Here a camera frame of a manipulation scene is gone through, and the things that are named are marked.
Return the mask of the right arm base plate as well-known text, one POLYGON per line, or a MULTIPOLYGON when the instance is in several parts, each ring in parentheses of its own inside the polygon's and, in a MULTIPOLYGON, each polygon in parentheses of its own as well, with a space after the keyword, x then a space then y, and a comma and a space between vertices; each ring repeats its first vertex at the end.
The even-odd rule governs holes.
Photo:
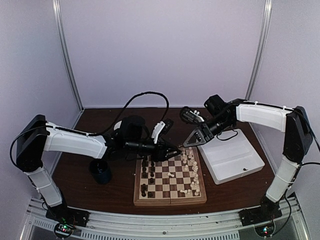
POLYGON ((263 213, 260 206, 245 208, 238 212, 242 226, 256 225, 280 218, 283 214, 281 210, 272 213, 263 213))

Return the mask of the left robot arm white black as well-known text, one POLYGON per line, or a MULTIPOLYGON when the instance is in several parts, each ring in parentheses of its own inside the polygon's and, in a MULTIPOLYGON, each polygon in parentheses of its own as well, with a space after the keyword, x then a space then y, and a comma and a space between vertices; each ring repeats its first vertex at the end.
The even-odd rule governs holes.
POLYGON ((114 124, 112 133, 89 133, 58 126, 36 115, 10 145, 12 164, 25 173, 43 197, 47 209, 61 222, 72 218, 62 191, 57 187, 42 161, 43 152, 62 152, 106 162, 116 154, 135 154, 164 162, 181 153, 179 148, 164 139, 171 120, 160 121, 149 132, 145 119, 130 115, 114 124))

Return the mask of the wooden chess board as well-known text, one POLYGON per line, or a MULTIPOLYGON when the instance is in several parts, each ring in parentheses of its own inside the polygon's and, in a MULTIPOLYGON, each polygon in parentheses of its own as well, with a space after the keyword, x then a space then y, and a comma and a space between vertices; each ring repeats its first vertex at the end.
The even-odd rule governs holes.
POLYGON ((135 181, 133 204, 141 207, 154 207, 154 206, 186 206, 198 205, 207 202, 207 193, 200 163, 200 196, 199 197, 182 197, 178 193, 182 187, 182 167, 181 167, 181 154, 170 158, 166 161, 154 162, 154 183, 150 183, 150 167, 151 159, 140 159, 136 162, 135 168, 135 181), (147 161, 147 167, 142 168, 142 161, 147 161), (148 173, 147 178, 142 178, 142 172, 145 170, 148 173), (168 177, 168 172, 174 174, 174 177, 168 177), (146 196, 142 197, 142 185, 147 185, 145 190, 146 196), (153 192, 153 197, 148 197, 148 192, 153 192))

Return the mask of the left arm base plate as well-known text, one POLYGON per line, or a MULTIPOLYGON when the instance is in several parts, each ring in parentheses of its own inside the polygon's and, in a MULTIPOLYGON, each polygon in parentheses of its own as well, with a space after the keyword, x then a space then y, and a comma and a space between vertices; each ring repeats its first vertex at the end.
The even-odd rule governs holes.
POLYGON ((55 220, 62 224, 68 224, 76 227, 86 227, 90 213, 85 210, 75 208, 49 208, 46 211, 45 217, 55 220))

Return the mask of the white plastic compartment tray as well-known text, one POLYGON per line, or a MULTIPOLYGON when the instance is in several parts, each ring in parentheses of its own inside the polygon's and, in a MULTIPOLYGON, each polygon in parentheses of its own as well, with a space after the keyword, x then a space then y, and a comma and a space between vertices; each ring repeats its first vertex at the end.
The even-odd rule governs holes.
POLYGON ((253 174, 265 166, 241 129, 224 131, 197 148, 216 185, 253 174))

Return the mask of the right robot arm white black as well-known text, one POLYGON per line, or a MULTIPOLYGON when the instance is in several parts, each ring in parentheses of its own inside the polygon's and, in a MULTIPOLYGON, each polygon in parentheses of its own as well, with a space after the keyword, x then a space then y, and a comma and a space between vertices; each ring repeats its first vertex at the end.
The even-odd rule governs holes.
POLYGON ((276 212, 286 190, 295 183, 316 141, 307 110, 301 105, 289 107, 244 98, 225 101, 218 94, 210 96, 204 107, 210 116, 207 119, 188 106, 180 110, 180 119, 194 126, 183 146, 203 146, 237 123, 255 125, 262 149, 275 166, 274 179, 256 210, 259 220, 268 220, 276 212))

